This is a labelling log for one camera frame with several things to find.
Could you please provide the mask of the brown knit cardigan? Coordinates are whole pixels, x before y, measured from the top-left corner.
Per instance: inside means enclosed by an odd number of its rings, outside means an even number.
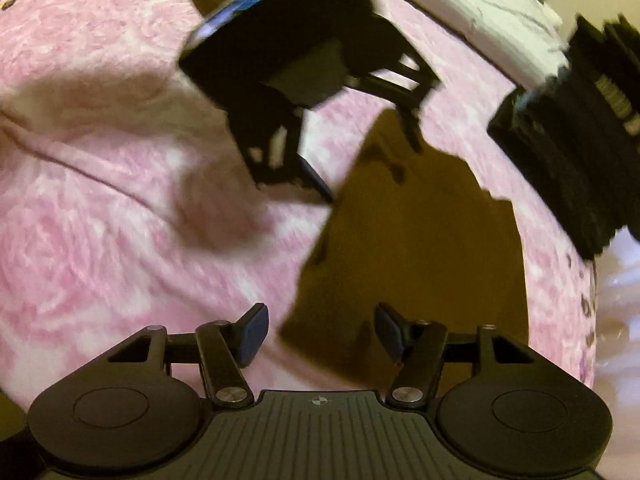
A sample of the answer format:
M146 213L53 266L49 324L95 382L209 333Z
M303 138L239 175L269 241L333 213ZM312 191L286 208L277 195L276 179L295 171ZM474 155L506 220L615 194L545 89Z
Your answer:
M519 341L529 335L512 204L463 159L413 151L391 109L367 133L300 271L281 339L334 377L384 389L396 366L375 335L378 304L454 333L492 324Z

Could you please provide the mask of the stack of dark folded clothes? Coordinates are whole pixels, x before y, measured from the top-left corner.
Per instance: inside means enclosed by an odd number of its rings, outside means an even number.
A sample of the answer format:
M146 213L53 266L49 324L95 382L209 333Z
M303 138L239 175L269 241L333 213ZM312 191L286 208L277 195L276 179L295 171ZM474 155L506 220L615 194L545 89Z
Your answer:
M618 230L639 234L638 28L578 16L565 56L538 87L508 94L487 133L591 260Z

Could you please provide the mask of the pink floral bedspread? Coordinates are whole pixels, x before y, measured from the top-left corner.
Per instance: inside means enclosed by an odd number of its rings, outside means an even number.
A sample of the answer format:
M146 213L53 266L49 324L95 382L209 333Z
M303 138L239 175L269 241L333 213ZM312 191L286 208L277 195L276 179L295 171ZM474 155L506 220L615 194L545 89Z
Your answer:
M530 344L592 386L593 266L486 136L513 84L408 2L378 5L444 83L425 140L513 205ZM197 21L189 0L1 0L1 390L24 410L145 325L190 332L262 301L276 328L292 306L329 207L254 187L178 73ZM351 386L273 332L254 388Z

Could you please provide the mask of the white sheer curtain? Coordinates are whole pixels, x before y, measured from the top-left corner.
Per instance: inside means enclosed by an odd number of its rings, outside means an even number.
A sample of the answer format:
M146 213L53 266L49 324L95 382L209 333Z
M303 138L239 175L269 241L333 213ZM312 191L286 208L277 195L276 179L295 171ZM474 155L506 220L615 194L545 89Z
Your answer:
M613 433L599 471L639 477L639 243L621 230L596 260L597 357L594 390L608 404Z

